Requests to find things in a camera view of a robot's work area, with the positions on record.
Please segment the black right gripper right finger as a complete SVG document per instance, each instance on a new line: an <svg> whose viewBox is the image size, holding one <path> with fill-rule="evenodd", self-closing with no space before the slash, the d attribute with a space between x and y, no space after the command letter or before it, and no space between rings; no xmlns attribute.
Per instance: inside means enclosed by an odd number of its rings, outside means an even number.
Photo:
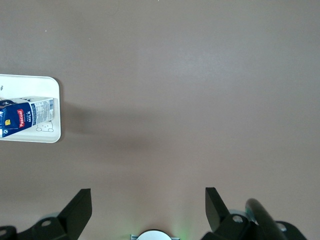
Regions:
<svg viewBox="0 0 320 240"><path fill-rule="evenodd" d="M205 213L211 228L206 240L305 240L293 224L274 220L263 205L250 198L245 211L228 210L217 189L205 189Z"/></svg>

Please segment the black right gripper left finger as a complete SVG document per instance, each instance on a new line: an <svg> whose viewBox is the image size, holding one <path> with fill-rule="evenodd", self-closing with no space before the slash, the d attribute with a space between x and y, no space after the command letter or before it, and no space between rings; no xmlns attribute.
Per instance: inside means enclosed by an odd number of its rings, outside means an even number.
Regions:
<svg viewBox="0 0 320 240"><path fill-rule="evenodd" d="M45 217L17 232L13 225L0 227L2 240L77 240L92 216L91 189L81 189L56 216Z"/></svg>

